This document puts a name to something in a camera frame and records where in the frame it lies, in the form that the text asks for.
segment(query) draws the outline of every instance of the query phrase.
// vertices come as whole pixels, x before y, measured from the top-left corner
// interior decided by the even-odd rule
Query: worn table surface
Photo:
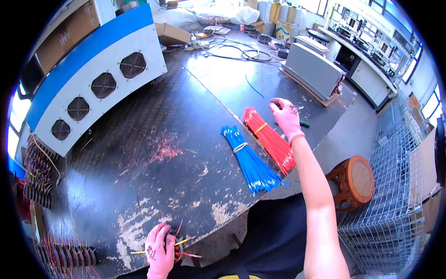
[[[229,38],[255,42],[242,32],[231,32]],[[215,52],[240,56],[228,49]],[[263,193],[250,193],[220,135],[222,126],[236,125],[254,151],[279,171],[240,122],[246,107],[255,107],[276,127],[269,99],[289,99],[311,124],[303,129],[314,149],[354,99],[344,86],[343,95],[325,108],[281,73],[278,63],[204,54],[166,53],[168,73],[103,115],[66,160],[53,208],[45,211],[46,227],[54,237],[77,238],[96,248],[95,269],[102,278],[146,266],[144,254],[130,252],[144,249],[148,232],[159,222],[177,228],[183,219],[180,235],[198,235],[196,242],[260,199]]]

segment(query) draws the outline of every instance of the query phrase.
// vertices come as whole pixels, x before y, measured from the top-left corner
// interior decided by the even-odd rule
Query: red wire bundle
[[[263,120],[254,108],[246,108],[242,118],[246,126],[262,142],[282,173],[288,175],[287,171],[296,164],[289,144]]]

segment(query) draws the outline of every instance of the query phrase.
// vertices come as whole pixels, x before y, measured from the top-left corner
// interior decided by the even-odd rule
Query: gray machine
[[[344,79],[345,72],[313,50],[293,43],[282,68],[307,86],[323,101],[335,95],[335,88]]]

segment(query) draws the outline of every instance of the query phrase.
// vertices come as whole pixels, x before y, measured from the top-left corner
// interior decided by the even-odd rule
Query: fan grille
[[[70,126],[62,119],[56,120],[51,128],[51,133],[56,139],[63,141],[70,134],[71,128]]]
[[[76,121],[83,119],[90,111],[89,104],[82,97],[77,97],[68,105],[68,115]]]
[[[116,89],[116,81],[110,73],[100,74],[91,83],[91,90],[99,99],[110,95]]]
[[[146,63],[142,53],[134,52],[126,58],[122,59],[119,68],[122,74],[128,78],[134,78],[145,70]]]

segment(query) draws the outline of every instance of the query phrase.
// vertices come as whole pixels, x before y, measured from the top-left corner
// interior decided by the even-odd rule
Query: yellow cloth
[[[219,279],[239,279],[239,276],[238,275],[226,275],[226,276],[220,277]],[[254,275],[250,275],[249,279],[262,279],[262,278],[259,278]]]

